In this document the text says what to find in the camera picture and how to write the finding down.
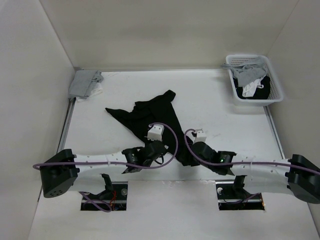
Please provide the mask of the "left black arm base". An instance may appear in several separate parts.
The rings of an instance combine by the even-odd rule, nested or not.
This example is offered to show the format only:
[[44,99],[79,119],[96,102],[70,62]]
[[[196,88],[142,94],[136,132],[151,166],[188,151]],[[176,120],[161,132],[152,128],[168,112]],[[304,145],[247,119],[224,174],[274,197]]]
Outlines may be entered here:
[[97,194],[85,192],[80,205],[81,211],[118,212],[127,210],[128,182],[112,181],[101,174],[103,188]]

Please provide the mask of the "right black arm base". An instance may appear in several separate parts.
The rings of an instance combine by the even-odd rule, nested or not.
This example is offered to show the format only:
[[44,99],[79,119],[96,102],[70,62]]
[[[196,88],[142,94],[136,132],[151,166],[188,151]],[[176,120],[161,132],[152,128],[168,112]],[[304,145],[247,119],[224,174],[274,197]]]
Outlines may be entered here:
[[244,180],[244,176],[236,176],[234,180],[215,182],[220,211],[265,210],[262,194],[249,193],[244,190]]

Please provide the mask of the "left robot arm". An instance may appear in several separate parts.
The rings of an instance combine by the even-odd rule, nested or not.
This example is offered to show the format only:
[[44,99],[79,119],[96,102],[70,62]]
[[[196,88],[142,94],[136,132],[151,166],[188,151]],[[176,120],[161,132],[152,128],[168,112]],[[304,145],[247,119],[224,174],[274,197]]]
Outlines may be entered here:
[[80,155],[64,149],[34,168],[40,171],[43,196],[47,199],[76,191],[105,200],[112,195],[112,177],[159,169],[166,164],[167,152],[167,146],[158,140],[103,155]]

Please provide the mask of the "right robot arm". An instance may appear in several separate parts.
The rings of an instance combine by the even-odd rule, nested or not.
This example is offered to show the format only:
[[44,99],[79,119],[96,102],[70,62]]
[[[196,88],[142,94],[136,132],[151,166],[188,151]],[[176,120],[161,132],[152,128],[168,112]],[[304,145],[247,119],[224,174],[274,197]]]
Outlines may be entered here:
[[306,157],[264,161],[232,151],[215,151],[199,141],[189,148],[194,160],[221,176],[234,176],[232,192],[247,194],[281,193],[311,204],[320,202],[320,168]]

